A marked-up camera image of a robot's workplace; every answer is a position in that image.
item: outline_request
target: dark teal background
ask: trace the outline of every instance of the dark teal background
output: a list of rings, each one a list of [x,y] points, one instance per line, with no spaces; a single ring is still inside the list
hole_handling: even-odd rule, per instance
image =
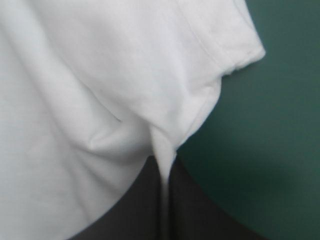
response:
[[[320,240],[320,1],[247,5],[266,56],[224,77],[178,153],[238,221],[270,240]]]

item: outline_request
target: white fabric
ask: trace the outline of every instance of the white fabric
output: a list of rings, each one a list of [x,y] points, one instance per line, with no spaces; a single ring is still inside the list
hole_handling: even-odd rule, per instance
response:
[[[0,240],[63,240],[168,177],[221,77],[265,54],[243,0],[0,0]]]

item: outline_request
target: white t-shirt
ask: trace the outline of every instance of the white t-shirt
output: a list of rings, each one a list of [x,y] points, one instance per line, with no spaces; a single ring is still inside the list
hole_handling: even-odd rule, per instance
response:
[[[165,183],[264,54],[243,0],[0,0],[0,240],[73,236],[149,155]]]

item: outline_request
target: short sleeve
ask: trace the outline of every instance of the short sleeve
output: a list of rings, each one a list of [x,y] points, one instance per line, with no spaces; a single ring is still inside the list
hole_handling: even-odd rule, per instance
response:
[[[244,0],[177,0],[221,75],[260,60],[265,49]]]

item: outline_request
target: dark fabric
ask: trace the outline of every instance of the dark fabric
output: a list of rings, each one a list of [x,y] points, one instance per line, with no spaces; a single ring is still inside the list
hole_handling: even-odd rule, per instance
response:
[[[154,157],[105,215],[69,240],[158,240],[160,174]]]
[[[177,158],[169,178],[170,240],[265,240],[215,205]]]

